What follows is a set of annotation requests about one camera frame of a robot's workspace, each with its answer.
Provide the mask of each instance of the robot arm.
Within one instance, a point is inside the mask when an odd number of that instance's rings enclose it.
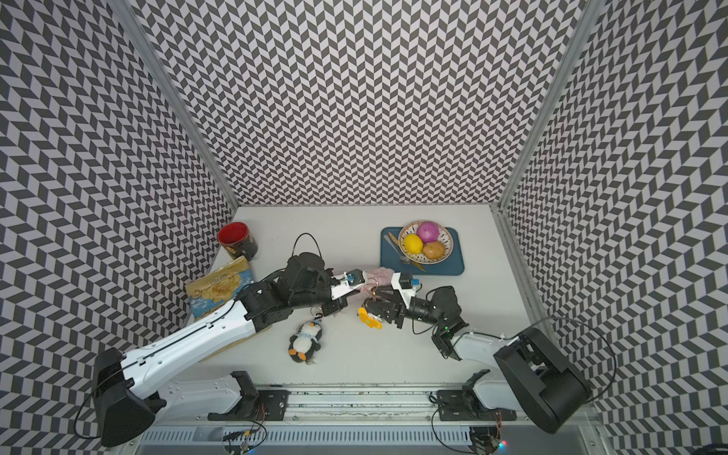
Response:
[[[246,374],[222,378],[219,384],[170,382],[180,372],[236,341],[287,319],[294,309],[321,306],[324,316],[347,305],[347,297],[366,284],[366,273],[352,270],[333,276],[321,257],[301,253],[285,270],[243,288],[212,314],[147,346],[122,354],[101,352],[94,364],[92,398],[101,443],[117,446],[140,435],[161,416],[204,410],[225,414],[250,397]]]
[[[591,394],[585,377],[537,328],[506,339],[469,330],[460,317],[455,290],[434,290],[431,300],[417,298],[411,274],[395,273],[392,285],[379,287],[360,309],[370,327],[381,322],[402,328],[405,318],[432,324],[432,342],[443,357],[475,360],[507,383],[479,378],[468,390],[485,409],[524,411],[539,428],[555,433]]]

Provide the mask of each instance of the fruit basket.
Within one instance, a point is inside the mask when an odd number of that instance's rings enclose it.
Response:
[[[453,237],[450,235],[450,232],[448,232],[448,230],[440,224],[437,224],[434,221],[430,221],[430,223],[435,224],[440,230],[440,233],[438,234],[438,240],[441,241],[443,245],[445,245],[445,254],[443,254],[441,257],[437,259],[428,259],[427,256],[424,255],[424,253],[412,254],[404,247],[405,237],[407,237],[407,235],[409,234],[417,234],[417,228],[419,228],[419,225],[426,222],[426,220],[413,221],[412,223],[409,223],[407,226],[404,226],[402,228],[398,237],[400,249],[402,250],[403,255],[407,256],[412,261],[415,261],[419,264],[437,264],[438,262],[445,261],[448,256],[450,256],[450,254],[453,252],[454,244]]]

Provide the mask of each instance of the pink fruit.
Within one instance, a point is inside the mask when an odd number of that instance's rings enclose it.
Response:
[[[426,221],[417,228],[417,237],[421,238],[424,243],[434,242],[438,239],[439,235],[440,228],[431,221]]]

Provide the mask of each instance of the penguin toy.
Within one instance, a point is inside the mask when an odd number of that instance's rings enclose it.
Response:
[[[291,336],[288,345],[288,354],[294,362],[310,363],[313,360],[314,353],[321,349],[321,318],[305,322],[298,328],[296,334]]]

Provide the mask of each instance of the black bracket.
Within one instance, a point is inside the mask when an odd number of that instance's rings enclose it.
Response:
[[[516,420],[515,411],[510,409],[486,409],[473,413],[468,411],[462,390],[438,390],[438,402],[440,403],[440,420],[443,422],[459,422],[462,420],[475,420],[480,422],[495,422],[496,411],[501,414],[501,420],[512,422]]]
[[[290,392],[281,389],[259,390],[259,399],[266,410],[266,422],[281,422],[288,407]]]

